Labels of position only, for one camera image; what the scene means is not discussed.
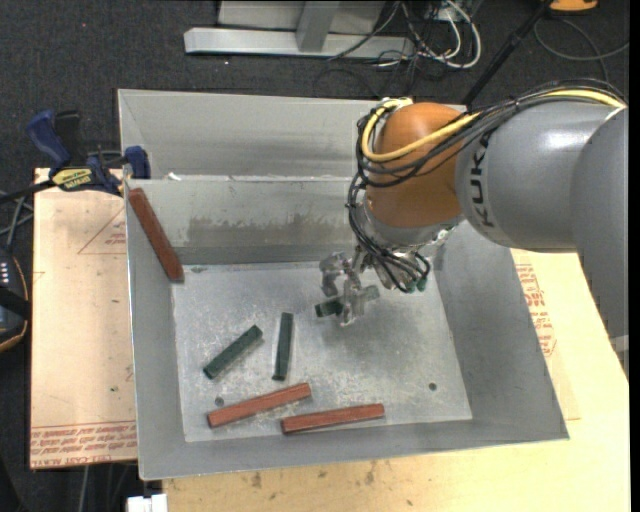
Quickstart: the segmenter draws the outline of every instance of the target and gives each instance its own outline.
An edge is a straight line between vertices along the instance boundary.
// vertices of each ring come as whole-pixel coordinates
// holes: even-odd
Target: red stick
[[[311,414],[301,414],[299,416],[289,416],[280,421],[280,426],[282,427],[283,434],[294,434],[296,432],[332,427],[344,423],[373,420],[382,418],[383,416],[384,406],[382,404],[368,404],[346,407],[344,409],[334,409],[331,411],[314,412]]]
[[[266,395],[257,396],[244,402],[240,402],[223,409],[209,413],[209,426],[211,428],[226,425],[232,421],[238,421],[259,412],[268,411],[280,405],[285,405],[311,396],[311,387],[306,382],[296,384],[288,388],[274,391]]]
[[[182,269],[182,264],[171,246],[164,229],[162,229],[162,225],[160,224],[158,217],[156,217],[144,190],[141,188],[131,190],[129,192],[129,203],[131,204],[133,211],[136,212],[136,216],[142,225],[142,229],[147,235],[147,238],[151,243],[151,247],[153,247],[153,250],[158,256],[160,264],[167,274],[167,277],[171,281],[184,281],[184,270]]]

